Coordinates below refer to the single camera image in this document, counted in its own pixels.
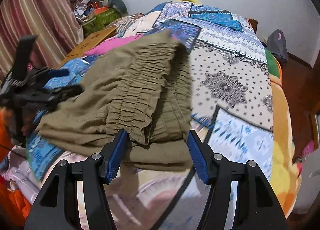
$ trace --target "pink slipper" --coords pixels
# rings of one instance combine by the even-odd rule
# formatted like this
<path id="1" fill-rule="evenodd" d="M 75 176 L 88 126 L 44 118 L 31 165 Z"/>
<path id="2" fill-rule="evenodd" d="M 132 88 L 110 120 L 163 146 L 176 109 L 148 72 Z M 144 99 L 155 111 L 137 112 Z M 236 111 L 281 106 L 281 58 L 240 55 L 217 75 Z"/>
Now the pink slipper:
<path id="1" fill-rule="evenodd" d="M 313 141 L 310 141 L 302 150 L 302 157 L 305 157 L 307 155 L 309 155 L 310 153 L 313 153 L 315 148 L 315 143 Z"/>

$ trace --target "silver bolt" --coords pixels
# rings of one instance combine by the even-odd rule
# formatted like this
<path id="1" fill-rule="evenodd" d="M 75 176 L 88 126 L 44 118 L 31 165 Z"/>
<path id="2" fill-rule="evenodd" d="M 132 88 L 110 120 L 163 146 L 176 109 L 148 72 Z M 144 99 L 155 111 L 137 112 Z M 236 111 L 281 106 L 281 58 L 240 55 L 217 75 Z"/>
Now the silver bolt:
<path id="1" fill-rule="evenodd" d="M 92 155 L 92 159 L 94 159 L 94 160 L 98 160 L 98 159 L 100 159 L 101 158 L 101 154 L 100 153 L 94 153 L 93 155 Z"/>
<path id="2" fill-rule="evenodd" d="M 58 161 L 58 166 L 63 167 L 67 163 L 66 160 Z"/>
<path id="3" fill-rule="evenodd" d="M 249 164 L 251 167 L 257 166 L 257 163 L 256 163 L 255 161 L 252 161 L 252 160 L 250 160 L 250 161 L 248 162 L 248 164 Z"/>
<path id="4" fill-rule="evenodd" d="M 215 155 L 213 155 L 213 157 L 219 161 L 219 160 L 222 160 L 222 155 L 220 153 L 216 153 Z"/>

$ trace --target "striped fabric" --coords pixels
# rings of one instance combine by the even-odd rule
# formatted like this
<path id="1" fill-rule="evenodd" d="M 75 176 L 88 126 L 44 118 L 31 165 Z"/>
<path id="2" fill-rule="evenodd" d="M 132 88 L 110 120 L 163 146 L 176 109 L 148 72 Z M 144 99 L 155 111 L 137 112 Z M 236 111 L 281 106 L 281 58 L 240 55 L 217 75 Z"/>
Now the striped fabric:
<path id="1" fill-rule="evenodd" d="M 10 70 L 17 43 L 38 34 L 31 55 L 35 67 L 55 67 L 83 40 L 73 14 L 76 0 L 3 0 L 0 5 L 0 81 Z"/>

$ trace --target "pink cloth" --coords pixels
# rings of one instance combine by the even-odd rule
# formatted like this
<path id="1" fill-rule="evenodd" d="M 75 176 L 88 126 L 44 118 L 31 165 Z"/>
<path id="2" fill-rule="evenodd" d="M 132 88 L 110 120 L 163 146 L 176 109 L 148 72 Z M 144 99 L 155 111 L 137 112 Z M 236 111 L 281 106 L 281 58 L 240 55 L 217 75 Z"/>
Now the pink cloth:
<path id="1" fill-rule="evenodd" d="M 129 42 L 134 41 L 142 36 L 143 34 L 139 34 L 139 35 L 129 36 L 125 38 L 115 37 L 115 38 L 105 40 L 104 42 L 100 43 L 98 46 L 94 47 L 93 49 L 85 52 L 84 56 L 85 55 L 103 55 L 108 51 L 112 50 L 113 48 L 128 44 Z"/>

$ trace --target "striped curtain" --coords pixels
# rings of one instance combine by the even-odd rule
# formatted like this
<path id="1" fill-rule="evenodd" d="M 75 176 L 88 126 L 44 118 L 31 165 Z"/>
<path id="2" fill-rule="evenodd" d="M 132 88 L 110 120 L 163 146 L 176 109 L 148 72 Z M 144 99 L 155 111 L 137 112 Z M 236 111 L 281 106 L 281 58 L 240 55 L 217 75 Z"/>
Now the striped curtain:
<path id="1" fill-rule="evenodd" d="M 35 67 L 56 67 L 83 40 L 73 14 L 76 0 L 3 0 L 0 5 L 0 81 L 13 64 L 20 37 L 38 34 Z"/>

